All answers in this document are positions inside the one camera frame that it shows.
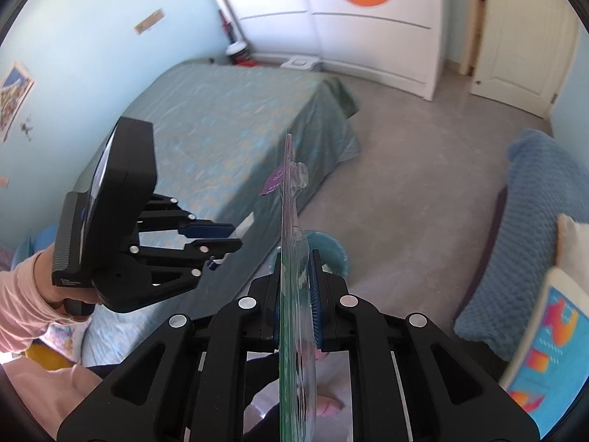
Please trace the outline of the pink sleeve left forearm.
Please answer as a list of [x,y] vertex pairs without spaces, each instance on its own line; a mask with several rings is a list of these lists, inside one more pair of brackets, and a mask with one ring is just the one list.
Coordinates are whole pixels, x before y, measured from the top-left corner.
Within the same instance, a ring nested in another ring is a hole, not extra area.
[[37,286],[38,252],[11,271],[1,273],[1,351],[21,352],[42,336],[50,324],[68,324],[71,317],[54,308]]

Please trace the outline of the left hand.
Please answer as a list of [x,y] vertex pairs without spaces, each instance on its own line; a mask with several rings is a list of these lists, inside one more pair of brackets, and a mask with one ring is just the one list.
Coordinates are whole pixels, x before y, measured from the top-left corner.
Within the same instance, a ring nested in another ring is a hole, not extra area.
[[48,246],[34,262],[34,280],[43,300],[60,314],[69,315],[65,308],[65,300],[78,300],[86,304],[101,304],[100,297],[94,288],[71,288],[53,285],[54,245]]

